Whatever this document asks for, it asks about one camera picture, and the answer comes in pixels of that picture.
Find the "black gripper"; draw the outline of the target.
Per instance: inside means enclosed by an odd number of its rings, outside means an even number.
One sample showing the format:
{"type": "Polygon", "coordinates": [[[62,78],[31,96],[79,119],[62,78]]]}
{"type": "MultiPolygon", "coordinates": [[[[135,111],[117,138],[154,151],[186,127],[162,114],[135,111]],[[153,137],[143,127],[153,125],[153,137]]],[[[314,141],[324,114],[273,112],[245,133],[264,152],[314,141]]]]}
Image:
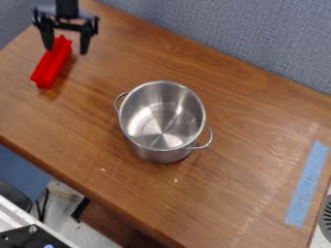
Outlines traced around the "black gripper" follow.
{"type": "Polygon", "coordinates": [[[99,34],[101,17],[81,9],[79,0],[54,0],[33,8],[33,24],[39,29],[46,49],[55,44],[55,30],[81,33],[81,54],[89,53],[93,35],[99,34]]]}

